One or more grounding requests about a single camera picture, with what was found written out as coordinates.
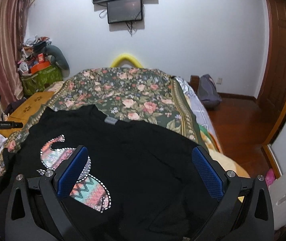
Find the black t-shirt with print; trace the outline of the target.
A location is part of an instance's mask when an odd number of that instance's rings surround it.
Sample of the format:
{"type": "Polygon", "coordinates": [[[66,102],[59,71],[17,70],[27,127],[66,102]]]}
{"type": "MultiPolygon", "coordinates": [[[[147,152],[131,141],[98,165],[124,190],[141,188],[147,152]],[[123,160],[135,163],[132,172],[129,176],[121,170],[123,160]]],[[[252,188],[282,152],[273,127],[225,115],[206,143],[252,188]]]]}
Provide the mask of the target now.
{"type": "Polygon", "coordinates": [[[192,163],[196,143],[145,121],[109,120],[96,106],[46,108],[18,152],[3,151],[0,235],[12,184],[56,169],[77,146],[87,164],[63,203],[91,240],[182,240],[193,236],[218,202],[192,163]]]}

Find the cream fleece blanket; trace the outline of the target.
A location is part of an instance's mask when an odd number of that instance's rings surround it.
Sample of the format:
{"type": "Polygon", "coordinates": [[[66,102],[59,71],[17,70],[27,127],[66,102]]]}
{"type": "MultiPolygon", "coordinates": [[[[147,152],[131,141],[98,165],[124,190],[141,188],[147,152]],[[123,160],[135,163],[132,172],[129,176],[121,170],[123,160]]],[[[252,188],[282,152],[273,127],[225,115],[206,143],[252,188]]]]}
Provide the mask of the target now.
{"type": "Polygon", "coordinates": [[[225,171],[232,170],[239,177],[250,178],[248,172],[231,158],[212,149],[209,149],[209,154],[210,157],[217,161],[225,171]]]}

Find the wooden bed board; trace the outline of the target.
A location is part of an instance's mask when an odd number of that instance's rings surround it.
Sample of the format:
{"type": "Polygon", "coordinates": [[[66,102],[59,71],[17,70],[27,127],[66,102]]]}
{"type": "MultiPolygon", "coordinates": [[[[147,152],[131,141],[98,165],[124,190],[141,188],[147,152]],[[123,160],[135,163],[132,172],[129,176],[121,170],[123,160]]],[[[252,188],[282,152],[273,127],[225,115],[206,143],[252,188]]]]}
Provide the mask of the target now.
{"type": "Polygon", "coordinates": [[[28,119],[34,115],[43,104],[47,103],[53,95],[53,91],[33,94],[9,116],[8,121],[23,123],[25,125],[28,119]]]}

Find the green storage bag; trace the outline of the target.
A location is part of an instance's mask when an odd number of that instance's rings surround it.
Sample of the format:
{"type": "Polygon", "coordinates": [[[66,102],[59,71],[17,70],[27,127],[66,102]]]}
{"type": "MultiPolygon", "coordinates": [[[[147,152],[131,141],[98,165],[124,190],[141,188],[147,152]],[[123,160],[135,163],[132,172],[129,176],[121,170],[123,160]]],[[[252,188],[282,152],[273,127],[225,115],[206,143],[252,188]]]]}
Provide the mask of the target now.
{"type": "Polygon", "coordinates": [[[22,76],[21,82],[25,96],[31,96],[37,92],[43,92],[55,82],[63,81],[61,70],[50,65],[31,76],[22,76]]]}

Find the white patterned bed sheet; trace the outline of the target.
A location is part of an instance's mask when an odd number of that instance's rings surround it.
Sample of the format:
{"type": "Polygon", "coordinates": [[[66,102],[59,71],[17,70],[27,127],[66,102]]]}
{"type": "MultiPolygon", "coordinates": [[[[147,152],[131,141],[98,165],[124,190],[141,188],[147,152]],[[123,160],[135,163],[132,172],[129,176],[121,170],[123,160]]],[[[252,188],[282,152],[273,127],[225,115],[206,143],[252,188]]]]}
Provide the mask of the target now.
{"type": "Polygon", "coordinates": [[[199,125],[204,143],[207,145],[208,149],[213,149],[222,153],[222,147],[206,108],[202,105],[200,99],[186,80],[181,77],[175,77],[175,79],[185,95],[187,104],[190,106],[191,111],[196,117],[196,123],[199,125]]]}

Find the orange box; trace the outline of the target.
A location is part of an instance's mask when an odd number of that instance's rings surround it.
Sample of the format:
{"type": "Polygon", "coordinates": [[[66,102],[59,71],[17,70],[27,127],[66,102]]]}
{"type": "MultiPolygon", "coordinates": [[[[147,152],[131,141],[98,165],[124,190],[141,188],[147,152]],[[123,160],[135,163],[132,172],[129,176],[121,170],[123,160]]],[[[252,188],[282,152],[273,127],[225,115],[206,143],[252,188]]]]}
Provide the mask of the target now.
{"type": "Polygon", "coordinates": [[[35,64],[33,67],[30,68],[30,72],[31,72],[31,74],[35,74],[36,72],[41,71],[41,70],[49,67],[50,65],[51,64],[49,61],[44,61],[42,63],[35,64]]]}

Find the purple grey backpack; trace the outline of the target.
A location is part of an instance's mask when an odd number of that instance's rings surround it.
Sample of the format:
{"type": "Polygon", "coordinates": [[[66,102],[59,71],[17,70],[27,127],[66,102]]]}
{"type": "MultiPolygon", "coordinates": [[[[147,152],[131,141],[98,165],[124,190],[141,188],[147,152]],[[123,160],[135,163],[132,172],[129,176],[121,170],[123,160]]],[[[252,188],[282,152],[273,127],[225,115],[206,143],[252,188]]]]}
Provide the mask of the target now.
{"type": "Polygon", "coordinates": [[[200,77],[197,96],[205,108],[215,108],[222,102],[214,80],[209,74],[200,77]]]}

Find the wooden door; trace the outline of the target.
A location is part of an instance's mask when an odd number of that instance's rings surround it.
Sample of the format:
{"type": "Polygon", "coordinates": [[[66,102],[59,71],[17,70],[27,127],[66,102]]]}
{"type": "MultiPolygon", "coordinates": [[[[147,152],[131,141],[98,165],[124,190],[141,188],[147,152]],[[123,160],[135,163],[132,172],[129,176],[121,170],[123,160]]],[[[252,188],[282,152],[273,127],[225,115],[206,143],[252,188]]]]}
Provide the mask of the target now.
{"type": "Polygon", "coordinates": [[[263,142],[270,145],[286,122],[286,0],[266,0],[266,4],[269,44],[258,104],[273,124],[263,142]]]}

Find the floral bedspread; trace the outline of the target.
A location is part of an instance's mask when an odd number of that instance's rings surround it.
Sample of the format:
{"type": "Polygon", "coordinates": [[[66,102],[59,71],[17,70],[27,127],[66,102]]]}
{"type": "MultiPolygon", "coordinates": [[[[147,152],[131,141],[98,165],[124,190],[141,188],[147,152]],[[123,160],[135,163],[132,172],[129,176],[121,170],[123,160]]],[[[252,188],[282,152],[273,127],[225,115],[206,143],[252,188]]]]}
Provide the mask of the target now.
{"type": "Polygon", "coordinates": [[[56,94],[37,107],[23,130],[8,137],[6,146],[11,151],[18,151],[29,129],[39,122],[47,107],[59,111],[95,105],[110,117],[124,121],[144,120],[207,147],[206,129],[197,123],[185,95],[187,92],[193,91],[185,80],[157,69],[84,70],[65,81],[56,94]]]}

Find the pink striped curtain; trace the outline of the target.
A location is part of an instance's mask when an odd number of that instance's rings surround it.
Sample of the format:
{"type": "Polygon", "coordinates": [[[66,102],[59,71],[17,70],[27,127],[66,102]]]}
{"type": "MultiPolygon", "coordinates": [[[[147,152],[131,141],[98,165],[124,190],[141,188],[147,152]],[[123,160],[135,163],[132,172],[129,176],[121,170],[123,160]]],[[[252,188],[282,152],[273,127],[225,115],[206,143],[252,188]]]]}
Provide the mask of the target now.
{"type": "Polygon", "coordinates": [[[0,0],[0,107],[23,97],[17,72],[31,0],[0,0]]]}

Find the yellow foam tube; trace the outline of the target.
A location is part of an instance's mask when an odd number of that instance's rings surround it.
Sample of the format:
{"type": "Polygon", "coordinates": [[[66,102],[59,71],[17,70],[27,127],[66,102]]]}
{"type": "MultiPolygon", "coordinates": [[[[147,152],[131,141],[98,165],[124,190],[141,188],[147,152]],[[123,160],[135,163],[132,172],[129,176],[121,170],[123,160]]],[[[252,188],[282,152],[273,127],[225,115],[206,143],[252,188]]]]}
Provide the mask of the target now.
{"type": "Polygon", "coordinates": [[[132,55],[123,53],[118,55],[113,62],[111,63],[111,68],[118,67],[124,61],[128,61],[131,63],[135,68],[144,68],[142,64],[132,55]]]}

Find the wooden bed post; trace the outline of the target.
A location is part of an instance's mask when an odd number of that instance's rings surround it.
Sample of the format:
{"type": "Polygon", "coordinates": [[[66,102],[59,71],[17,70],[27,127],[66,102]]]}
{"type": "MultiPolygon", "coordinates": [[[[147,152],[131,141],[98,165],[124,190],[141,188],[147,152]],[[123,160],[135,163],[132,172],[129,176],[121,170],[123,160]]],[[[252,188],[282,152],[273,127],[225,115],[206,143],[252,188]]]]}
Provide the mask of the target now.
{"type": "Polygon", "coordinates": [[[200,80],[200,77],[197,75],[191,75],[190,76],[189,85],[195,93],[197,93],[197,91],[198,91],[199,80],[200,80]]]}

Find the small black wall monitor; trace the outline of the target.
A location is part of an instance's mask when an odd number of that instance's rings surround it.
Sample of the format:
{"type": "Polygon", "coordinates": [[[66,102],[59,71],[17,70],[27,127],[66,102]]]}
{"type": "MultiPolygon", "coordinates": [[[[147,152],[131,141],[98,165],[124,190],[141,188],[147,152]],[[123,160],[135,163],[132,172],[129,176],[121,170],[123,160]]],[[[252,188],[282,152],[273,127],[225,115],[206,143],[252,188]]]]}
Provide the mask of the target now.
{"type": "Polygon", "coordinates": [[[114,0],[107,2],[108,24],[142,21],[142,0],[114,0]]]}

